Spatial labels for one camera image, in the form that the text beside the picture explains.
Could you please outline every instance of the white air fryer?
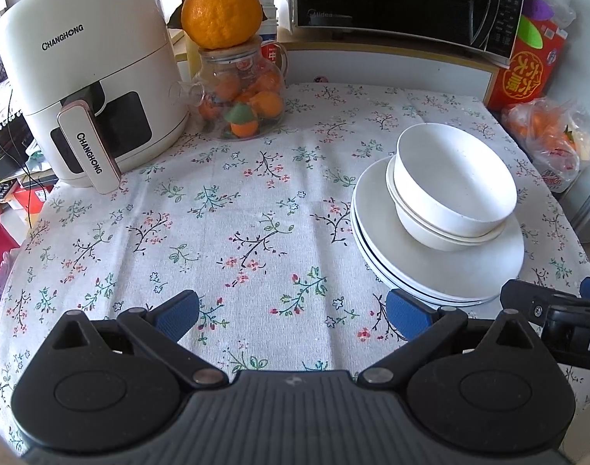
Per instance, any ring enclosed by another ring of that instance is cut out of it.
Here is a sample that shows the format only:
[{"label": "white air fryer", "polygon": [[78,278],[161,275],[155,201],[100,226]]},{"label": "white air fryer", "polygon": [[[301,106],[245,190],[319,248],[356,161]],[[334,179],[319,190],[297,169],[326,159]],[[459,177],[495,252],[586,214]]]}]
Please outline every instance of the white air fryer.
[{"label": "white air fryer", "polygon": [[105,194],[181,134],[187,109],[159,0],[21,0],[0,56],[54,173]]}]

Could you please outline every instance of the tablecloth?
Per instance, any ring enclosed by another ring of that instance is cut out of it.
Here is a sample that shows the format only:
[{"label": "tablecloth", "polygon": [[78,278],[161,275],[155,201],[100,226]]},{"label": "tablecloth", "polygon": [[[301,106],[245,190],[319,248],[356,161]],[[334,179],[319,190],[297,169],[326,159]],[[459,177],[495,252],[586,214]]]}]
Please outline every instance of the tablecloth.
[{"label": "tablecloth", "polygon": [[[286,112],[281,126],[250,141],[213,140],[192,124],[108,195],[54,189],[0,305],[0,432],[17,451],[24,444],[9,408],[13,387],[68,309],[110,318],[194,289],[200,319],[180,344],[231,376],[356,376],[400,346],[385,313],[388,289],[359,254],[349,212],[359,175],[417,122],[461,127],[511,170],[525,237],[522,279],[577,293],[590,276],[559,204],[477,99],[311,83],[287,89]],[[493,318],[499,309],[495,301],[467,311]],[[590,372],[562,369],[583,407]]]}]

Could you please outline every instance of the glass teapot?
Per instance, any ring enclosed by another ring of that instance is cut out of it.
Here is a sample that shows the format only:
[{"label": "glass teapot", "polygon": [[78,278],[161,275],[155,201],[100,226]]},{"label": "glass teapot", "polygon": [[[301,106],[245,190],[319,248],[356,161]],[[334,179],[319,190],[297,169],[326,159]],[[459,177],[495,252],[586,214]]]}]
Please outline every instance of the glass teapot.
[{"label": "glass teapot", "polygon": [[[279,43],[286,63],[286,52]],[[284,115],[284,77],[261,54],[261,38],[228,49],[200,49],[202,67],[191,83],[170,89],[178,102],[198,108],[203,130],[217,138],[247,139],[280,124]]]}]

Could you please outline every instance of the red box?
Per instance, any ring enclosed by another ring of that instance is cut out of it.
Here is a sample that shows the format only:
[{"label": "red box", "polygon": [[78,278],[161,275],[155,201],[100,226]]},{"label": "red box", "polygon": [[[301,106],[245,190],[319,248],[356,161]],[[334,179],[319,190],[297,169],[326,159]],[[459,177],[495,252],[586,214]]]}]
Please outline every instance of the red box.
[{"label": "red box", "polygon": [[527,103],[540,97],[557,64],[568,34],[551,21],[533,21],[542,37],[542,48],[535,49],[519,37],[514,43],[510,68],[500,68],[487,104],[489,110]]},{"label": "red box", "polygon": [[[49,193],[52,191],[54,186],[46,185],[44,189]],[[30,189],[24,189],[21,184],[17,184],[17,188],[13,190],[13,197],[23,206],[28,214],[40,213],[43,208],[43,203],[47,199],[43,189],[41,187],[32,187]],[[30,209],[28,209],[28,197],[30,197]]]}]

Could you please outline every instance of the stacked plates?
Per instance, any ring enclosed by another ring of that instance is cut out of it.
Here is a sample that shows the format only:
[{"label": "stacked plates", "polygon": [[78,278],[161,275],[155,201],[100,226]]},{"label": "stacked plates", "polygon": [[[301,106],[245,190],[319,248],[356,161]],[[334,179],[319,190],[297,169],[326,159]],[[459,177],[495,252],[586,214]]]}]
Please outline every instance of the stacked plates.
[{"label": "stacked plates", "polygon": [[385,181],[390,158],[371,165],[353,192],[353,233],[370,269],[388,287],[434,306],[474,306],[498,297],[523,265],[523,234],[514,215],[488,243],[460,251],[424,246],[396,215]]}]

